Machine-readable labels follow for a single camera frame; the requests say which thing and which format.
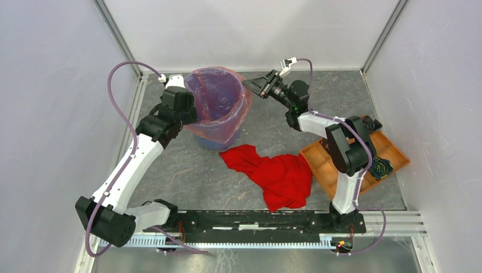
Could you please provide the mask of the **red translucent trash bag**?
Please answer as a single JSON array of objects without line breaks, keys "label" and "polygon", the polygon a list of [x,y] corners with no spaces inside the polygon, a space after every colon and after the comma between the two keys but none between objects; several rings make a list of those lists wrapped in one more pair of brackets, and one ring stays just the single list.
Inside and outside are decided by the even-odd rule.
[{"label": "red translucent trash bag", "polygon": [[205,67],[184,77],[193,93],[198,122],[185,127],[201,138],[227,142],[241,127],[251,107],[252,95],[245,78],[225,67]]}]

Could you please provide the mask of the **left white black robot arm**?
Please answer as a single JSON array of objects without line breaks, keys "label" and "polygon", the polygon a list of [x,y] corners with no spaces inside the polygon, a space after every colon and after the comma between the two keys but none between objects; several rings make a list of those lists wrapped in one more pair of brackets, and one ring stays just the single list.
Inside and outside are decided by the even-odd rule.
[{"label": "left white black robot arm", "polygon": [[77,200],[76,212],[89,234],[122,247],[134,233],[151,226],[158,225],[167,232],[178,226],[178,215],[171,212],[174,205],[163,201],[136,208],[127,205],[153,161],[178,136],[183,125],[195,122],[193,94],[179,86],[167,87],[161,102],[139,122],[135,139],[114,172],[91,197]]}]

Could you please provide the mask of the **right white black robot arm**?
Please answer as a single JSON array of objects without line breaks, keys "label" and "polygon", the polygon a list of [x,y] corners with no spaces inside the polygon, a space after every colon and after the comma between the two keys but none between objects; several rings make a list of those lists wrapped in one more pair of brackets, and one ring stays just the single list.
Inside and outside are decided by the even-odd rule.
[{"label": "right white black robot arm", "polygon": [[294,80],[286,85],[276,70],[263,77],[243,80],[242,84],[258,97],[272,97],[285,106],[286,122],[291,128],[327,140],[331,160],[338,171],[328,223],[335,232],[345,231],[359,212],[361,182],[376,157],[363,120],[355,115],[339,118],[313,110],[309,103],[310,84]]}]

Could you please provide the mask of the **blue plastic trash bin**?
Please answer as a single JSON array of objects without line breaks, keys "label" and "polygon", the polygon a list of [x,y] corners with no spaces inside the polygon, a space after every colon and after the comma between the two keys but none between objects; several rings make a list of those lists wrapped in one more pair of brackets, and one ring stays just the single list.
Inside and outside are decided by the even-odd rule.
[{"label": "blue plastic trash bin", "polygon": [[199,146],[201,146],[203,148],[206,148],[208,150],[221,151],[221,150],[228,149],[231,145],[234,144],[234,142],[239,137],[239,132],[240,132],[240,130],[238,129],[227,142],[219,142],[219,141],[216,141],[216,140],[204,139],[204,138],[201,138],[200,136],[198,136],[196,134],[193,134],[193,138],[199,144]]}]

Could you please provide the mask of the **red cloth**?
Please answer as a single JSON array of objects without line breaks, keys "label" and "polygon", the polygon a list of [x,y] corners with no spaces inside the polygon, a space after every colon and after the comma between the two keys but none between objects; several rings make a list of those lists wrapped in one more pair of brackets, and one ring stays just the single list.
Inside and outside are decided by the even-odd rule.
[{"label": "red cloth", "polygon": [[245,174],[262,189],[270,212],[306,205],[313,175],[302,155],[260,156],[256,147],[249,144],[230,148],[219,155],[229,169]]}]

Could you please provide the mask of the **black roll in far compartment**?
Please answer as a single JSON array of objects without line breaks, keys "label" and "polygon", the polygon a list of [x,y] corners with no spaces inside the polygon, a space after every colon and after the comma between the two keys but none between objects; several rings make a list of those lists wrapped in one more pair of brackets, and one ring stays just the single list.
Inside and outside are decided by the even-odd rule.
[{"label": "black roll in far compartment", "polygon": [[369,134],[380,131],[383,128],[383,125],[380,121],[373,119],[368,115],[363,117],[362,122]]}]

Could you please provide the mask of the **black roll in compartment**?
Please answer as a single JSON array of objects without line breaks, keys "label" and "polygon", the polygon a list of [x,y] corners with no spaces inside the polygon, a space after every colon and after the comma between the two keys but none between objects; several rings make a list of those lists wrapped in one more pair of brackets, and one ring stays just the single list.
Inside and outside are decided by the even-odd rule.
[{"label": "black roll in compartment", "polygon": [[383,125],[380,121],[373,119],[368,115],[363,117],[362,122],[369,134],[380,131],[383,128]]},{"label": "black roll in compartment", "polygon": [[386,177],[391,175],[393,171],[394,171],[394,168],[391,162],[387,159],[383,159],[380,157],[373,159],[372,165],[368,170],[368,172],[376,181],[385,179]]}]

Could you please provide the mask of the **black roll in right compartment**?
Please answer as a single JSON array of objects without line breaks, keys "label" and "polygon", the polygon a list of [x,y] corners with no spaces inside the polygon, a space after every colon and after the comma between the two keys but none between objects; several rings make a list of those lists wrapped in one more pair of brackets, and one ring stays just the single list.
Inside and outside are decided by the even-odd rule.
[{"label": "black roll in right compartment", "polygon": [[373,159],[372,165],[368,170],[368,172],[376,181],[385,179],[386,177],[391,175],[393,171],[394,171],[394,168],[391,162],[387,159],[383,159],[380,157]]}]

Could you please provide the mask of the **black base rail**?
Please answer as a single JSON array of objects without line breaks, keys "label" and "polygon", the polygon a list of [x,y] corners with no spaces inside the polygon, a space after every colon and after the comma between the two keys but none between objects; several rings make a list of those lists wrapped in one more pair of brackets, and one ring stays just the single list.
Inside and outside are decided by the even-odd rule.
[{"label": "black base rail", "polygon": [[367,231],[360,213],[339,220],[316,210],[179,210],[161,228],[180,232],[186,243],[314,243],[321,234]]}]

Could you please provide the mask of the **left aluminium frame post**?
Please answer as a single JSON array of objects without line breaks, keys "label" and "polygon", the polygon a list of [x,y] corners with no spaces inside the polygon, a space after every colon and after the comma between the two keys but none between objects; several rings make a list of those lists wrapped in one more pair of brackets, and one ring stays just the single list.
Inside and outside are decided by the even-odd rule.
[{"label": "left aluminium frame post", "polygon": [[130,50],[120,28],[118,27],[106,1],[104,0],[93,0],[99,14],[101,15],[103,21],[107,25],[111,35],[113,36],[115,42],[117,43],[119,49],[121,50],[123,56],[128,61],[135,61],[135,57]]}]

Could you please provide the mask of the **aluminium frame post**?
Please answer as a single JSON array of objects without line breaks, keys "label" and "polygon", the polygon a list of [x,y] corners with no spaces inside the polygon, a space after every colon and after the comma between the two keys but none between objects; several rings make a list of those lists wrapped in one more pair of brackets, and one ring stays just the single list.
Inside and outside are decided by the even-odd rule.
[{"label": "aluminium frame post", "polygon": [[101,15],[103,21],[107,25],[111,35],[113,36],[115,42],[117,43],[119,49],[121,50],[123,56],[128,61],[135,61],[135,57],[130,50],[120,28],[118,27],[106,1],[104,0],[93,0],[99,14]]},{"label": "aluminium frame post", "polygon": [[385,42],[389,38],[391,32],[393,31],[395,25],[397,24],[400,16],[404,12],[406,5],[409,3],[408,0],[398,0],[394,9],[392,10],[388,20],[386,21],[383,29],[381,30],[378,38],[376,39],[375,44],[373,45],[368,57],[366,58],[363,66],[361,67],[360,71],[363,76],[365,76],[368,71],[370,70],[371,66],[375,62],[378,54],[382,50]]}]

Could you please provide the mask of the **right aluminium frame post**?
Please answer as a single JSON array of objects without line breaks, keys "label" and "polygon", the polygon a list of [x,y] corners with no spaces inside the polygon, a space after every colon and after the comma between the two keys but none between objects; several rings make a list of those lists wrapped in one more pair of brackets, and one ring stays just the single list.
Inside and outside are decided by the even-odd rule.
[{"label": "right aluminium frame post", "polygon": [[361,67],[360,71],[363,76],[365,76],[368,71],[370,70],[371,66],[375,62],[378,54],[382,50],[385,42],[389,38],[391,32],[393,31],[395,25],[397,24],[400,16],[404,12],[406,5],[409,3],[408,0],[398,0],[394,9],[392,10],[388,20],[386,21],[383,29],[381,30],[378,38],[376,39],[375,44],[373,45],[368,57],[366,58],[363,66]]}]

